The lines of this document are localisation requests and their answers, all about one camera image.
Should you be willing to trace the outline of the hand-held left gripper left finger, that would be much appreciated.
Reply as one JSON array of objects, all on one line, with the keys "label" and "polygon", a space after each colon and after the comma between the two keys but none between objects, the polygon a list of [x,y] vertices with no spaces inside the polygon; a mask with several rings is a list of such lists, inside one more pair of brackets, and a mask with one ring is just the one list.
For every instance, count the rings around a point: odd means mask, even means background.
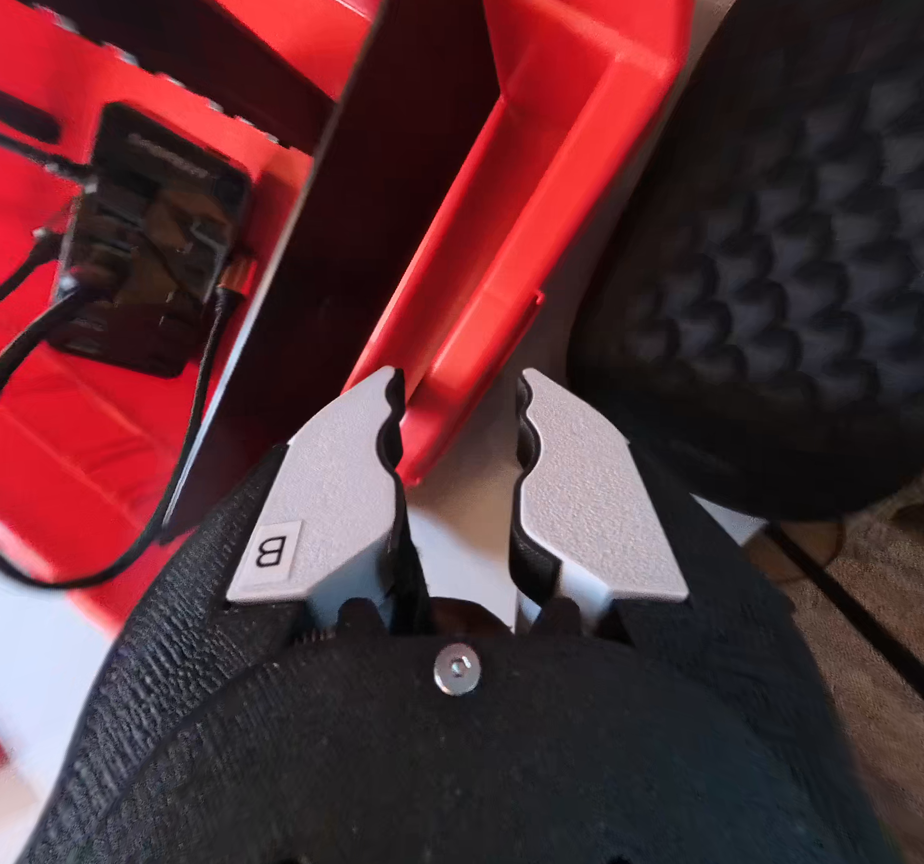
[{"label": "hand-held left gripper left finger", "polygon": [[399,369],[382,367],[292,436],[227,589],[230,604],[301,604],[326,628],[342,604],[363,598],[391,621],[406,515],[397,476],[404,386]]}]

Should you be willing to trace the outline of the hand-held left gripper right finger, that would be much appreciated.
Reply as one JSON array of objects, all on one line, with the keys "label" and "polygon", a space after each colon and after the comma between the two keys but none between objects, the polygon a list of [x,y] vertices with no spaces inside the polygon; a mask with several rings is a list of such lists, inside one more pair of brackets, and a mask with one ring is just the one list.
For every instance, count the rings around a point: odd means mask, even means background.
[{"label": "hand-held left gripper right finger", "polygon": [[689,588],[616,426],[536,369],[516,392],[510,575],[540,607],[577,605],[594,629],[616,601],[683,604]]}]

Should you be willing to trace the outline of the black cable orange plugs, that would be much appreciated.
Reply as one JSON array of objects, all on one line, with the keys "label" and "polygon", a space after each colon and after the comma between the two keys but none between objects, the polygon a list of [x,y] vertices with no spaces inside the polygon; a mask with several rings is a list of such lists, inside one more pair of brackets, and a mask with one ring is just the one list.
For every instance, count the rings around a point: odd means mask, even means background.
[{"label": "black cable orange plugs", "polygon": [[[4,578],[35,591],[56,593],[85,591],[110,583],[122,576],[127,570],[133,568],[156,542],[161,535],[169,507],[179,488],[180,480],[190,461],[195,441],[202,428],[217,354],[232,318],[248,294],[253,267],[253,259],[247,256],[232,259],[214,287],[214,316],[202,352],[190,417],[180,447],[179,458],[155,511],[133,544],[109,566],[96,573],[70,580],[37,579],[23,572],[5,555],[1,555],[1,573]],[[71,320],[86,305],[102,296],[101,289],[92,288],[89,283],[80,283],[31,322],[2,351],[1,389],[3,391],[6,389],[13,374],[38,347],[40,341],[50,336],[54,328]]]}]

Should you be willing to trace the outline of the red plastic bin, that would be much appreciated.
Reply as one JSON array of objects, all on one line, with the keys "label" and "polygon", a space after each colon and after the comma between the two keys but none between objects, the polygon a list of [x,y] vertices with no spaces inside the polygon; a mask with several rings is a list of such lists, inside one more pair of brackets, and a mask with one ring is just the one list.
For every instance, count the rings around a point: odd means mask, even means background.
[{"label": "red plastic bin", "polygon": [[[315,81],[217,0],[2,0],[2,133],[90,165],[103,107],[127,103],[245,170],[227,261],[254,261],[219,347],[167,536],[196,526],[285,431],[346,387],[499,89],[481,0],[385,0],[321,20],[346,59]],[[354,45],[352,38],[358,36]],[[2,150],[2,272],[26,228],[66,234],[82,196]],[[175,378],[41,341],[2,393],[2,553],[41,580],[107,567],[179,458],[206,336]]]},{"label": "red plastic bin", "polygon": [[399,475],[433,468],[661,112],[695,0],[481,0],[499,94],[347,380],[405,373]]}]

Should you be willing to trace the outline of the black usb hub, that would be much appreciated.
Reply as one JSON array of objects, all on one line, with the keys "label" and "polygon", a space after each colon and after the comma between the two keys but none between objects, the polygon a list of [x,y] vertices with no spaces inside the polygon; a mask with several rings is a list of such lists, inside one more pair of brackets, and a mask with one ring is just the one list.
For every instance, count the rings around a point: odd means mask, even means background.
[{"label": "black usb hub", "polygon": [[247,172],[127,103],[108,103],[90,158],[93,182],[62,245],[55,299],[74,275],[115,289],[48,338],[57,351],[160,378],[200,351],[207,309],[237,242]]}]

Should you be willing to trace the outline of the black table leg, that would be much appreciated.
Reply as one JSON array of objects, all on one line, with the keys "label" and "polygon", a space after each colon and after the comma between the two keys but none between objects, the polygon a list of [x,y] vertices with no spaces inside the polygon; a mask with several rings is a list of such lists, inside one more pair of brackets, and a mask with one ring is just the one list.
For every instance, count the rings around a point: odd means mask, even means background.
[{"label": "black table leg", "polygon": [[835,606],[861,638],[916,693],[918,698],[923,699],[923,663],[918,656],[902,641],[896,639],[875,616],[790,537],[780,524],[769,523],[765,528],[765,533],[784,556]]}]

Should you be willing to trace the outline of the black textured seat cushion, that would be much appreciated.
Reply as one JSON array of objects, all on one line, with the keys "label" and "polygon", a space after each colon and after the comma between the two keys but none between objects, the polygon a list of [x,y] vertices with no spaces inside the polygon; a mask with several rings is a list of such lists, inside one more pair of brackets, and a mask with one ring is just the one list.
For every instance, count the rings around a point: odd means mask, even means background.
[{"label": "black textured seat cushion", "polygon": [[832,520],[922,473],[923,0],[736,0],[591,278],[571,391],[694,494]]}]

